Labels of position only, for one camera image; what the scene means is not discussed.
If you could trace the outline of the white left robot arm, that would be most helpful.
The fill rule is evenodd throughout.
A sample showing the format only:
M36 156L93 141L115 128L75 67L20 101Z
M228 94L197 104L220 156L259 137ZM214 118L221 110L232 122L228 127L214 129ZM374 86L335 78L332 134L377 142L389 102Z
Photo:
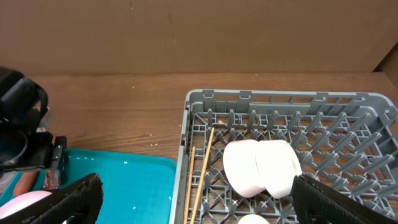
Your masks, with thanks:
M62 168L67 138L39 130L45 126L48 101L36 82L1 67L1 174Z

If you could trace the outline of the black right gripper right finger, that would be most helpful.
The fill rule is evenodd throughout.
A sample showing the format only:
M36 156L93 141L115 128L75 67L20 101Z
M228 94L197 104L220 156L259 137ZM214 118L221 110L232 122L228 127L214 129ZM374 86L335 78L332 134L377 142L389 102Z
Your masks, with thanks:
M308 175L294 177L290 195L300 224L397 224Z

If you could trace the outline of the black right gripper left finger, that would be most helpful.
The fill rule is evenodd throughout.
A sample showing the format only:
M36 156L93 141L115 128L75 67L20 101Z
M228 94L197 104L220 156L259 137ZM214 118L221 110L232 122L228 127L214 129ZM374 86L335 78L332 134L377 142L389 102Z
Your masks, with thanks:
M3 219L2 224L96 223L103 204L103 183L89 174Z

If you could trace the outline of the wooden chopstick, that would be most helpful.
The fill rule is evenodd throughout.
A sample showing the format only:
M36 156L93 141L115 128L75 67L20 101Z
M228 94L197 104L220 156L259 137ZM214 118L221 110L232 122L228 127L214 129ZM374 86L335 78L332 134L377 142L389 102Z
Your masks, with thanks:
M191 219L190 219L190 224L194 224L195 223L195 219L196 219L196 216L197 216L198 205L199 205L200 200L201 200L203 182L204 182L205 172L206 172L207 165L208 165L208 160L209 160L209 156L210 156L210 151L211 151L211 146L212 146L214 133L215 133L215 128L212 127L211 133L210 133L210 137L208 139L208 145L207 145L207 148L206 148L206 151L205 151L205 158L203 160L203 166L202 166L202 169L201 169L200 181L199 181L199 184L198 184L198 190L197 190L197 194L196 194L196 197L195 197L195 203L194 203L193 209L192 209L192 215L191 215Z
M189 214L189 206L190 206L190 194L191 194L191 187L192 187L192 176L193 176L193 168L194 168L194 161L195 161L195 146L192 147L192 154L190 159L190 170L188 176L188 184L187 184L187 196L185 198L185 209L184 209L184 218L183 224L188 223L188 214Z

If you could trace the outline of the red snack wrapper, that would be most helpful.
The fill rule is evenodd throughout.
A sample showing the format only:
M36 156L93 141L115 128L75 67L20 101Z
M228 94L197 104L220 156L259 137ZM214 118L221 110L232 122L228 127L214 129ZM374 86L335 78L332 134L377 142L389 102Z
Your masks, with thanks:
M43 189L55 190L61 185L61 173L59 170L47 170L45 173Z

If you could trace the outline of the white bowl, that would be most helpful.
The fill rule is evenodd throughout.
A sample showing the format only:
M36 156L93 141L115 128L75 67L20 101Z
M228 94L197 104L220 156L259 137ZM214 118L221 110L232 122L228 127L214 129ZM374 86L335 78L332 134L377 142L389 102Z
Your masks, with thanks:
M274 198L289 195L294 178L302 175L299 159L285 140L259 141L256 165L262 184Z

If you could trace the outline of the pink bowl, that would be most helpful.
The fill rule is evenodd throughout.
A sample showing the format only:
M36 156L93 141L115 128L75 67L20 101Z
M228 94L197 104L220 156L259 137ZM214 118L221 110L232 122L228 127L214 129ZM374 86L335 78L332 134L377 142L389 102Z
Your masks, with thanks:
M223 153L223 168L233 190L242 197L250 198L263 191L256 163L259 142L252 139L229 142Z

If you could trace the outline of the pink plate with food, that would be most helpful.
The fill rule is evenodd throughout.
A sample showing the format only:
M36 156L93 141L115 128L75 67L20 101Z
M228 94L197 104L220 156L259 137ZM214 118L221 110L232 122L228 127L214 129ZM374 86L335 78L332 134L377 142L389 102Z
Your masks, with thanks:
M1 219L6 218L13 213L16 213L51 194L52 193L49 191L38 190L27 192L25 194L15 197L1 207Z

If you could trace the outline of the teal plastic tray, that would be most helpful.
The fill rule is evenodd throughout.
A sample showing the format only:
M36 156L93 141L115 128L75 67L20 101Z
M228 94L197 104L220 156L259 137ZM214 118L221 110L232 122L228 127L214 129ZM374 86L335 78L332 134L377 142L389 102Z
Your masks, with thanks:
M84 149L66 151L60 189L95 173L103 183L103 204L96 223L168 223L174 202L176 164L162 157ZM1 207L14 199L1 196ZM34 186L32 191L45 190Z

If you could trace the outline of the orange carrot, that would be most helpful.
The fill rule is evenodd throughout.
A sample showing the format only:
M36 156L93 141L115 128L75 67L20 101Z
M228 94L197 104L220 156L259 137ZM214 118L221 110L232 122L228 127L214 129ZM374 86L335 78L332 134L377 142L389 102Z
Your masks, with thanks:
M29 192L35 184L37 179L38 172L37 171L30 171L23 173L22 177L19 179L18 183L16 184L13 196L18 197Z

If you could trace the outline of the white cup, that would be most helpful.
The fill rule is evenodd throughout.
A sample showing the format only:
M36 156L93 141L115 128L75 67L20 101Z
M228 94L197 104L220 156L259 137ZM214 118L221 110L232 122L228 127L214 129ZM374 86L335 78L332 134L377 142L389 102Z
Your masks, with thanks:
M250 214L243 216L238 224L269 224L269 222L260 215Z

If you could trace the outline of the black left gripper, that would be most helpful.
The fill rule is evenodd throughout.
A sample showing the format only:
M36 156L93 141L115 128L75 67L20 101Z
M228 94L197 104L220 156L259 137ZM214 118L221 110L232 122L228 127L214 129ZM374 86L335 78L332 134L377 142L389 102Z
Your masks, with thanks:
M26 136L20 131L1 133L1 172L61 170L65 162L67 138L50 132Z

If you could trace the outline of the grey dishwasher rack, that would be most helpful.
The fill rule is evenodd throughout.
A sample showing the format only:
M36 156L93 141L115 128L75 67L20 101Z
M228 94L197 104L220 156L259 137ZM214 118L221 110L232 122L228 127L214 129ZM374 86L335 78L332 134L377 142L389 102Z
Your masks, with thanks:
M304 174L368 208L397 220L397 108L378 93L192 90L185 99L170 223L183 223L192 147L195 161L190 214L205 151L212 141L197 223L237 223L260 215L270 223L297 223L293 200L263 192L238 195L222 157L229 142L287 141Z

